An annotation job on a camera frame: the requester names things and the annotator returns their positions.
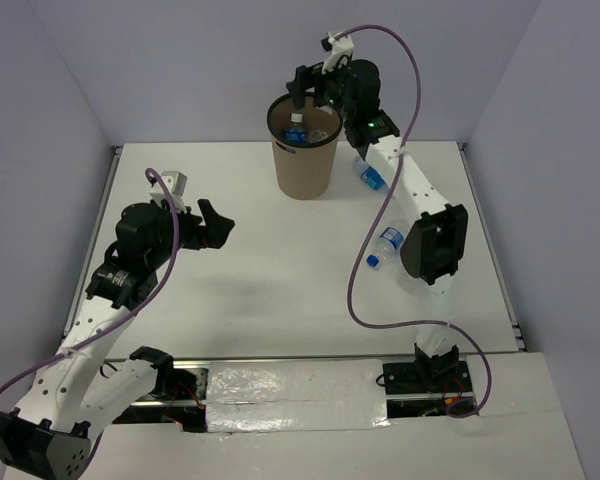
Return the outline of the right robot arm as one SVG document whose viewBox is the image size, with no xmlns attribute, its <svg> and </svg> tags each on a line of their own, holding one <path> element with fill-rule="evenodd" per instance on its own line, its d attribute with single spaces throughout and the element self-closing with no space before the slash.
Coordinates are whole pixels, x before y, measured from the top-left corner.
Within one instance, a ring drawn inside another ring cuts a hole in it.
<svg viewBox="0 0 600 480">
<path fill-rule="evenodd" d="M 371 227 L 371 235 L 379 218 L 393 198 L 410 223 L 410 230 L 398 245 L 405 272 L 423 281 L 436 307 L 448 307 L 453 276 L 464 256 L 468 228 L 468 212 L 462 204 L 451 205 L 429 182 L 406 153 L 406 137 L 380 108 L 380 76 L 375 64 L 368 60 L 350 60 L 342 56 L 312 66 L 299 66 L 295 77 L 287 83 L 294 106 L 304 106 L 308 90 L 314 105 L 329 106 L 345 120 L 349 144 L 370 167 L 379 172 L 389 185 L 385 199 Z M 442 320 L 412 320 L 396 324 L 371 325 L 372 329 L 419 326 L 414 344 L 415 360 L 411 379 L 424 390 L 437 392 L 460 380 L 459 350 L 447 342 L 443 328 L 455 329 Z"/>
</svg>

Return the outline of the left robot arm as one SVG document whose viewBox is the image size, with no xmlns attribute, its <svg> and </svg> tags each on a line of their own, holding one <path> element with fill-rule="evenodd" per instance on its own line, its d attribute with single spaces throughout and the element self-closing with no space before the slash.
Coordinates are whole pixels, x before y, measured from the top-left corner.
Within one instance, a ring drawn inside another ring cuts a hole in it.
<svg viewBox="0 0 600 480">
<path fill-rule="evenodd" d="M 220 249 L 235 223 L 206 199 L 199 214 L 160 200 L 126 207 L 115 241 L 94 271 L 86 298 L 53 363 L 9 412 L 0 411 L 0 460 L 40 479 L 77 479 L 104 430 L 143 396 L 173 400 L 178 375 L 171 355 L 141 346 L 102 384 L 93 380 L 139 308 L 165 280 L 180 249 Z"/>
</svg>

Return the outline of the clear bottle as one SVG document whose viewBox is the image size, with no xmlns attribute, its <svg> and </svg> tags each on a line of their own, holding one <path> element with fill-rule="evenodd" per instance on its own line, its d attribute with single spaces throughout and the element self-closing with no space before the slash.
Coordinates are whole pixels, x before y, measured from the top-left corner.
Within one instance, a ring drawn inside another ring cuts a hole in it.
<svg viewBox="0 0 600 480">
<path fill-rule="evenodd" d="M 317 144 L 320 142 L 325 142 L 330 138 L 330 134 L 322 129 L 314 129 L 311 130 L 307 134 L 307 142 L 309 144 Z"/>
</svg>

